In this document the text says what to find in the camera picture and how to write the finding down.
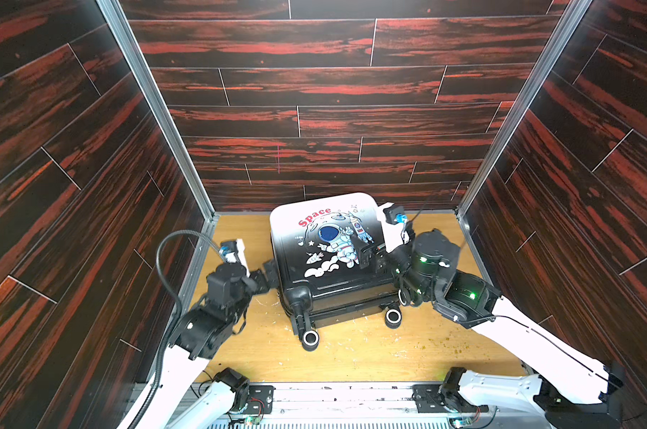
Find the black white astronaut suitcase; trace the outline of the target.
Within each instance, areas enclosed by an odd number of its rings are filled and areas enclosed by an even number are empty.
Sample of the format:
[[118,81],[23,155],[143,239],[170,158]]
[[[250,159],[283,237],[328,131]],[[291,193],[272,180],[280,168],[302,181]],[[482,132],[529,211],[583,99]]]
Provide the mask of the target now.
[[320,344],[319,329],[382,312],[400,327],[400,295],[392,273],[362,270],[358,252],[385,248],[378,204],[365,193],[300,201],[270,214],[280,302],[306,351]]

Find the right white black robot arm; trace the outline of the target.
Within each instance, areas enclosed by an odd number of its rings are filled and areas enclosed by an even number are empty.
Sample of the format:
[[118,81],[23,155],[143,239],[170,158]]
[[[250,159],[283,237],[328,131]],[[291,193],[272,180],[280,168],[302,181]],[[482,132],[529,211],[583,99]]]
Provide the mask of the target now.
[[492,425],[500,409],[543,418],[550,428],[619,428],[624,372],[572,348],[519,310],[484,279],[457,267],[461,249],[441,231],[401,232],[385,242],[360,235],[362,266],[391,275],[403,306],[428,303],[444,318],[494,341],[532,375],[485,375],[450,368],[427,400],[450,413],[453,428]]

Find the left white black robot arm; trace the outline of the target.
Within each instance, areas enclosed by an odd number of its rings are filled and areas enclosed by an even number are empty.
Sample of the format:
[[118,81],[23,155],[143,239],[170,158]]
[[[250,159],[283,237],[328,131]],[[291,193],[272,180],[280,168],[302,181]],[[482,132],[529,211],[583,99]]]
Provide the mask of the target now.
[[219,265],[207,276],[208,290],[162,340],[151,382],[137,397],[120,428],[164,428],[196,377],[221,345],[238,332],[252,298],[280,284],[273,260],[248,271],[239,262]]

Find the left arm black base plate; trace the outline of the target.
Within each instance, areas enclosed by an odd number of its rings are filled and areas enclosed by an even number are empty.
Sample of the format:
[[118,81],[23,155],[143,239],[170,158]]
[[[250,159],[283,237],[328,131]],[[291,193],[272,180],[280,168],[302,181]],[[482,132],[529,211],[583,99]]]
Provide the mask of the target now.
[[263,416],[273,412],[275,387],[269,384],[250,384],[237,390],[231,414]]

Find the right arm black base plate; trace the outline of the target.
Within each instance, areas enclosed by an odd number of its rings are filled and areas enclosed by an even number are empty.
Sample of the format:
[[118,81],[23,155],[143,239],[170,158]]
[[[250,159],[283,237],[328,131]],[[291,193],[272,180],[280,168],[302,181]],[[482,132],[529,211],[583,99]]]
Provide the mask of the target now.
[[440,384],[414,384],[412,400],[419,414],[445,413],[444,397],[440,392]]

